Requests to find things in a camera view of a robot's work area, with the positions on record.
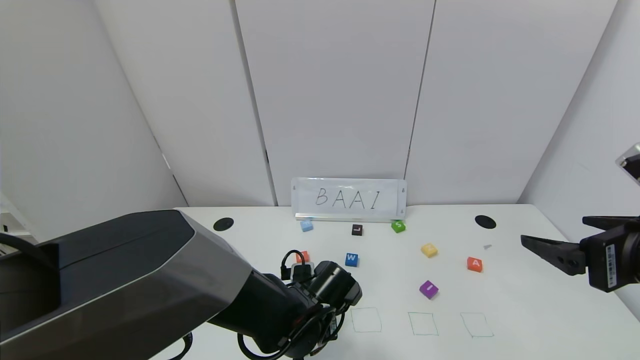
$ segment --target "orange block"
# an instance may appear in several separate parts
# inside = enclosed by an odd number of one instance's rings
[[[482,272],[482,260],[469,257],[467,259],[467,268],[471,271]]]
[[[305,262],[308,263],[310,261],[309,260],[309,253],[306,252],[306,251],[303,251],[302,255],[305,257]],[[300,255],[298,255],[298,254],[296,254],[296,262],[297,263],[301,263],[302,262],[302,260],[300,259]]]

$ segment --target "light blue block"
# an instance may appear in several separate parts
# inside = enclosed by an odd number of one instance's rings
[[[311,220],[302,220],[300,222],[300,226],[302,227],[302,231],[305,233],[309,230],[313,230],[314,229],[314,225],[311,224]]]

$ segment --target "blue block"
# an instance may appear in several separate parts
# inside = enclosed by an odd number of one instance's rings
[[[346,266],[358,267],[358,254],[347,253],[347,258],[344,260]]]
[[[304,233],[314,229],[314,225],[311,224],[311,220],[302,220],[302,222],[300,222],[300,226],[302,227],[302,231]]]

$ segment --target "table surface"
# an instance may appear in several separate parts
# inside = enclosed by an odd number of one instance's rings
[[[359,255],[358,267],[347,269],[362,299],[318,360],[640,358],[640,323],[615,294],[521,246],[521,234],[565,240],[532,205],[410,206],[406,231],[362,223],[363,236],[351,235],[351,222],[314,222],[303,233],[287,207],[180,210],[211,230],[219,218],[233,218],[230,229],[216,233],[264,273],[279,274],[291,249],[307,250],[316,264],[343,266],[347,252]],[[478,226],[477,215],[497,227]],[[436,256],[422,254],[426,243],[438,248]],[[483,273],[467,270],[469,256],[483,260]],[[440,288],[432,300],[418,290],[427,280]],[[186,360],[245,359],[234,332],[205,323],[193,336]],[[180,341],[153,359],[181,350]]]

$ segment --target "drawn square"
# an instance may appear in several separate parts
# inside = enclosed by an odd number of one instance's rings
[[[462,322],[472,338],[491,338],[493,331],[486,322],[486,317],[482,313],[460,313]]]
[[[351,310],[351,321],[355,332],[381,332],[382,322],[375,307],[362,307]]]
[[[432,313],[409,313],[409,321],[413,335],[440,335]]]

